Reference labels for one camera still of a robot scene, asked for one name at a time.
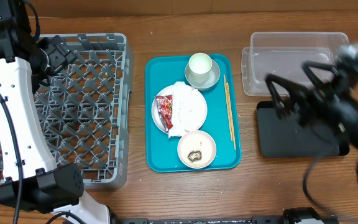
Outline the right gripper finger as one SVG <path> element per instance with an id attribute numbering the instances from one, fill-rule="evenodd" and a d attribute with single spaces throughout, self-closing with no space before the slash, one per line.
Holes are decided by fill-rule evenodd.
<path id="1" fill-rule="evenodd" d="M 329 86 L 337 88 L 340 84 L 340 74 L 335 65 L 305 61 L 302 63 L 301 69 L 310 81 L 310 84 L 307 85 L 309 89 Z"/>
<path id="2" fill-rule="evenodd" d="M 271 73 L 266 76 L 265 82 L 271 94 L 276 114 L 280 119 L 292 113 L 296 104 L 303 105 L 306 101 L 309 89 L 303 85 Z M 281 98 L 275 84 L 288 92 L 289 97 L 287 99 Z"/>

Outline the white napkin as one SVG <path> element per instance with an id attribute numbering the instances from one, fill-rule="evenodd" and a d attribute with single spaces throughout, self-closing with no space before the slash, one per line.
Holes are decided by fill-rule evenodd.
<path id="1" fill-rule="evenodd" d="M 203 107 L 200 92 L 184 82 L 176 82 L 172 88 L 172 124 L 168 137 L 180 137 L 200 128 Z"/>

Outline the red snack wrapper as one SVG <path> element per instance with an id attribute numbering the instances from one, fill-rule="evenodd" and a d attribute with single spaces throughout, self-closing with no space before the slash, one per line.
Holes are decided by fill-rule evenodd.
<path id="1" fill-rule="evenodd" d="M 173 96 L 156 96 L 155 101 L 157 104 L 157 110 L 159 118 L 163 124 L 164 131 L 169 132 L 169 130 L 173 127 L 172 124 L 172 104 L 173 104 Z"/>

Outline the brown food scrap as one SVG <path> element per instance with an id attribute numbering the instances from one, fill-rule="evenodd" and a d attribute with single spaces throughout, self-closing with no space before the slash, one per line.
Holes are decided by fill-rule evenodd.
<path id="1" fill-rule="evenodd" d="M 188 154 L 188 159 L 189 159 L 191 162 L 199 161 L 199 160 L 202 159 L 202 152 L 201 152 L 201 151 L 191 151 L 191 152 Z"/>

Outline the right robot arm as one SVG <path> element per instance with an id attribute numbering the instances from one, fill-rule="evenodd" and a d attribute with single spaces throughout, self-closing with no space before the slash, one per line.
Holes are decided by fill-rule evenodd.
<path id="1" fill-rule="evenodd" d="M 341 60 L 334 65 L 306 61 L 301 67 L 312 88 L 271 73 L 265 78 L 277 116 L 284 118 L 297 110 L 301 126 L 321 120 L 338 128 L 358 149 L 358 101 L 351 95 L 358 82 L 358 61 Z"/>

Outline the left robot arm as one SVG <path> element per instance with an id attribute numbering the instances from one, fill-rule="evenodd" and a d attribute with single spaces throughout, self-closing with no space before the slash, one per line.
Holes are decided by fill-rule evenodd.
<path id="1" fill-rule="evenodd" d="M 31 28 L 31 6 L 0 0 L 0 204 L 72 223 L 112 223 L 110 208 L 85 191 L 78 166 L 59 166 L 46 143 L 34 93 L 76 55 L 61 37 L 43 38 L 39 28 Z"/>

